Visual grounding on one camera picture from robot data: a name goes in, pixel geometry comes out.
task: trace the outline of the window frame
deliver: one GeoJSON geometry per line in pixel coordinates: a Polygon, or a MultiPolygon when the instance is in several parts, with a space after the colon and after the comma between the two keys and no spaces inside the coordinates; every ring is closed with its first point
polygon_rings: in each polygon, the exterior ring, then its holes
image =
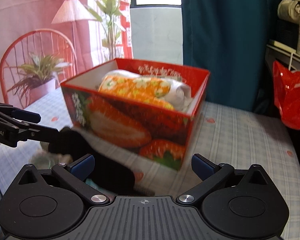
{"type": "Polygon", "coordinates": [[[150,7],[172,7],[181,8],[181,5],[175,4],[137,4],[137,0],[131,0],[130,8],[150,8],[150,7]]]}

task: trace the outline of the yellow flower pattern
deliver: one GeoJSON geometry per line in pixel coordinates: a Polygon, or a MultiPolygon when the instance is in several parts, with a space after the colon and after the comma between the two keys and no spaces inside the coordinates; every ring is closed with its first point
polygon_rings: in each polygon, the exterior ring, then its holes
{"type": "Polygon", "coordinates": [[[174,109],[170,103],[160,99],[170,91],[170,83],[160,78],[127,78],[109,75],[103,79],[98,91],[170,110],[174,109]]]}

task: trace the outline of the red plastic bag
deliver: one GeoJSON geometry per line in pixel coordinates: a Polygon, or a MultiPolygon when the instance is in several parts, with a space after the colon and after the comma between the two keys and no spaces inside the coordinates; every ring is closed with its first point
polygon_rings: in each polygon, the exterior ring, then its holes
{"type": "Polygon", "coordinates": [[[300,71],[290,71],[275,61],[273,64],[274,104],[282,122],[300,130],[300,71]]]}

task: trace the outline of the floor lamp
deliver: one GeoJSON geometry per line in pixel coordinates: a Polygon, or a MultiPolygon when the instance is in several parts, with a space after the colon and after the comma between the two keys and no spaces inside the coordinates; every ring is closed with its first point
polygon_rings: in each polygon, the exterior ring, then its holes
{"type": "Polygon", "coordinates": [[[86,10],[84,5],[79,0],[65,0],[51,22],[52,24],[71,22],[72,42],[76,55],[77,51],[74,39],[74,22],[79,20],[95,20],[95,18],[86,10]]]}

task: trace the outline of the dark teal curtain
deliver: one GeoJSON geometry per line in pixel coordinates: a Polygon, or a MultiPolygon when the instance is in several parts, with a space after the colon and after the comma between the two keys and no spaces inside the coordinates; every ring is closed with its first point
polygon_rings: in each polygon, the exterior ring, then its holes
{"type": "Polygon", "coordinates": [[[281,0],[181,1],[183,61],[210,70],[207,100],[252,111],[281,0]]]}

